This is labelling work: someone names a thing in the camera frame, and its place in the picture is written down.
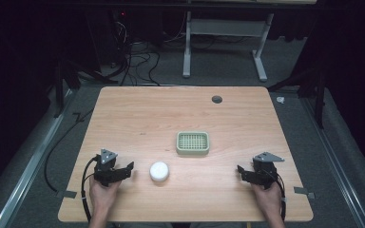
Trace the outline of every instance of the hand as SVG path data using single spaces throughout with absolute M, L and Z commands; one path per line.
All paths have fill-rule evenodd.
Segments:
M 257 204 L 271 228 L 284 227 L 280 216 L 281 192 L 277 183 L 272 183 L 271 187 L 264 189 L 263 186 L 251 184 L 257 198 Z
M 102 186 L 94 177 L 89 178 L 90 200 L 93 205 L 93 215 L 89 227 L 106 227 L 108 213 L 114 205 L 117 190 L 121 182 L 110 183 L 108 187 Z

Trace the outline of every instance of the green soap dish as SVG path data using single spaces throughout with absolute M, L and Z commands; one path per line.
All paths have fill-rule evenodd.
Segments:
M 203 131 L 181 131 L 177 135 L 177 153 L 180 155 L 206 155 L 209 153 L 209 136 Z

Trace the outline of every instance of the wooden table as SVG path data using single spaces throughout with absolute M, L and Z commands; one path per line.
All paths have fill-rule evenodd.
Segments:
M 212 102 L 215 95 L 222 97 L 220 104 Z M 177 154 L 178 132 L 191 130 L 209 134 L 208 155 Z M 251 184 L 242 181 L 237 171 L 237 165 L 252 170 L 252 158 L 264 151 L 285 159 L 275 165 L 286 186 L 286 220 L 313 217 L 307 197 L 294 193 L 294 186 L 302 183 L 264 87 L 103 88 L 67 187 L 78 196 L 63 200 L 61 221 L 86 221 L 81 177 L 101 148 L 119 154 L 117 168 L 135 162 L 132 177 L 121 184 L 110 220 L 264 220 Z M 170 169 L 169 178 L 161 183 L 149 176 L 151 164 L 158 161 Z

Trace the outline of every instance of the dark background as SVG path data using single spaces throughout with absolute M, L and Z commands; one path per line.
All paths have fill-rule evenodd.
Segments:
M 293 75 L 321 58 L 326 61 L 326 85 L 365 156 L 365 1 L 317 4 L 348 10 L 329 11 L 318 20 L 304 11 L 277 12 L 268 38 L 284 36 L 290 42 L 309 37 Z M 174 10 L 126 12 L 124 20 L 132 34 L 158 46 L 162 32 L 177 34 L 183 18 Z M 116 48 L 106 16 L 104 9 L 51 9 L 29 1 L 0 1 L 0 175 L 47 111 L 59 57 L 93 70 L 114 61 L 116 56 L 106 51 Z M 212 12 L 212 16 L 250 17 L 230 12 Z M 327 48 L 328 56 L 323 52 Z

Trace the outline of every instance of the white ball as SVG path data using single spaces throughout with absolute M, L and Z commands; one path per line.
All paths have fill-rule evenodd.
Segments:
M 168 166 L 162 161 L 158 161 L 150 167 L 150 178 L 154 181 L 162 182 L 168 178 Z

